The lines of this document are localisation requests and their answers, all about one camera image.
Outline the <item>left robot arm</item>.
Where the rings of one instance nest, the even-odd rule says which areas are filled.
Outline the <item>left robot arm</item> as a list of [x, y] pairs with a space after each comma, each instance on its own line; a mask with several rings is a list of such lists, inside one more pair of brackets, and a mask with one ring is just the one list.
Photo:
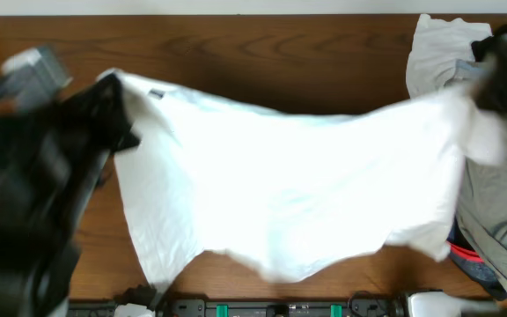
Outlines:
[[121, 80], [0, 114], [0, 316], [46, 316], [70, 293], [73, 240], [107, 158], [138, 146]]

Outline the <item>white t-shirt with black tag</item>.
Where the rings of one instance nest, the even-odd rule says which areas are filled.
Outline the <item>white t-shirt with black tag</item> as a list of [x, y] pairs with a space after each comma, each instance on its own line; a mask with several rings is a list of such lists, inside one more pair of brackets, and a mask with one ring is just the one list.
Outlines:
[[166, 289], [199, 254], [295, 283], [385, 245], [442, 261], [465, 163], [505, 157], [466, 85], [362, 115], [285, 114], [110, 70], [140, 144], [114, 158], [129, 234]]

